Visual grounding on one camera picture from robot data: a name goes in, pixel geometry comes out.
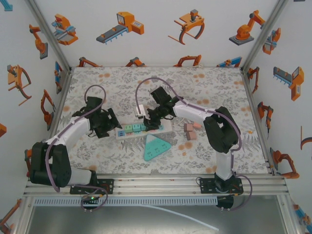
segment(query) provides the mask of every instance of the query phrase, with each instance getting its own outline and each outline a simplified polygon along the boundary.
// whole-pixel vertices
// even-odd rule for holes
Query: triangular power strip
[[[144,160],[149,161],[170,148],[171,144],[168,142],[159,139],[154,135],[148,134],[145,142]]]

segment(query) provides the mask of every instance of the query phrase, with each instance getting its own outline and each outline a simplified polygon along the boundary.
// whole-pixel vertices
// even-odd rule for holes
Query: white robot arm
[[[95,131],[98,138],[108,137],[108,131],[115,127],[121,128],[114,111],[110,108],[107,111],[97,109],[96,111],[84,114],[94,110],[101,105],[102,99],[98,97],[88,97],[86,107],[73,114],[68,125],[51,139],[45,142],[37,142],[31,150],[31,167],[29,172],[30,181],[35,184],[53,185],[49,178],[51,173],[53,181],[57,187],[67,185],[86,185],[97,186],[97,174],[92,170],[72,168],[68,158],[68,152],[81,136]],[[52,158],[52,164],[49,164],[50,170],[47,171],[45,157],[48,148],[49,159]]]
[[[158,107],[145,111],[143,105],[139,105],[140,110],[138,108],[135,110],[138,118],[144,118],[147,131],[158,129],[160,120],[169,115],[186,118],[204,126],[208,140],[217,153],[217,183],[220,187],[223,187],[222,190],[227,191],[226,185],[234,179],[230,149],[238,143],[238,134],[240,134],[229,111],[225,107],[220,107],[216,110],[205,109],[204,107],[190,103],[182,97],[180,99],[183,101],[177,97],[171,98],[162,87],[151,92],[151,95],[156,103],[159,104]],[[229,121],[236,126],[238,134]]]

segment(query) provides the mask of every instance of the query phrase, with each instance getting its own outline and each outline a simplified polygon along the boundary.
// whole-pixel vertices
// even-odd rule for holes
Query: pink block
[[[193,123],[193,127],[199,129],[201,128],[201,125],[199,123]]]
[[[196,133],[195,132],[187,132],[186,133],[186,139],[187,140],[196,140]]]
[[[191,132],[193,131],[193,125],[190,123],[185,123],[184,124],[184,132]]]

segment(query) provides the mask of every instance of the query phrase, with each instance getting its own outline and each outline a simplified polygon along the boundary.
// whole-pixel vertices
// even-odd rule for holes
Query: white plug
[[[138,118],[143,118],[144,116],[146,116],[145,108],[142,104],[139,105],[139,108],[140,108],[141,114],[139,113],[138,108],[136,107],[135,108],[135,115]]]

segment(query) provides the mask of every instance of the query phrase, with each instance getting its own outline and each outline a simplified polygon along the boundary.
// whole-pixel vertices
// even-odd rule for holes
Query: black mounting plate
[[[215,185],[214,178],[200,178],[200,192],[202,194],[238,194],[241,195],[244,192],[242,180],[240,178],[234,178],[230,184],[228,191],[221,192]]]
[[[98,185],[97,187],[101,187],[107,191],[108,194],[113,194],[114,190],[114,180],[113,179],[98,179]],[[86,188],[80,188],[80,187],[71,187],[69,193],[70,194],[82,194],[87,195],[89,193],[94,192],[94,189],[86,189]],[[103,191],[98,190],[94,194],[103,194]]]

